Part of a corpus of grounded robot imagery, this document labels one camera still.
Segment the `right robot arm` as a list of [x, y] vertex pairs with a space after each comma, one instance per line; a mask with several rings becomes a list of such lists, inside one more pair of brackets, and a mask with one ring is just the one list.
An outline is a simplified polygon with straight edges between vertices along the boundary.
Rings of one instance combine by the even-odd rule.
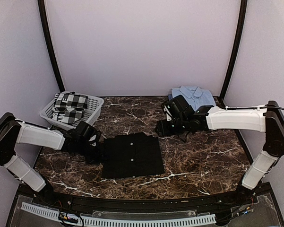
[[164, 103], [166, 119], [156, 123], [155, 132], [160, 137], [184, 132], [219, 129], [251, 130], [263, 132], [266, 142], [242, 177], [240, 188], [232, 194], [232, 201], [242, 205], [250, 197], [259, 181], [284, 155], [284, 115], [277, 102], [253, 107], [225, 107], [204, 105], [197, 110], [176, 100]]

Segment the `black long sleeve shirt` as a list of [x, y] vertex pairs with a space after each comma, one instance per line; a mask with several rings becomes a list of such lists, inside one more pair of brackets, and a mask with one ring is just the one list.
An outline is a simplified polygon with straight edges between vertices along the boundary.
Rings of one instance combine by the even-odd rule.
[[105, 139], [102, 178], [119, 179], [165, 173], [159, 139], [143, 132]]

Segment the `light blue shirt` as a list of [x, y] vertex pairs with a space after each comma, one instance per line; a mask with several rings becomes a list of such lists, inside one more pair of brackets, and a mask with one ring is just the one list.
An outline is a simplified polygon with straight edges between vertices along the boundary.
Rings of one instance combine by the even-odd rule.
[[172, 88], [172, 97], [175, 98], [179, 95], [184, 97], [194, 111], [205, 105], [216, 106], [211, 92], [198, 86], [181, 86], [179, 88]]

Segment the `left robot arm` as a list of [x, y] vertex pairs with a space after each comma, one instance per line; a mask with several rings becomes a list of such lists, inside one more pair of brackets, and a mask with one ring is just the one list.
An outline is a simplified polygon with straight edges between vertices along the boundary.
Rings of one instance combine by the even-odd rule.
[[31, 144], [67, 153], [77, 153], [87, 164], [102, 158], [99, 147], [101, 132], [86, 122], [69, 130], [49, 129], [17, 119], [12, 113], [0, 118], [0, 166], [27, 184], [47, 206], [57, 203], [50, 183], [15, 151], [16, 144]]

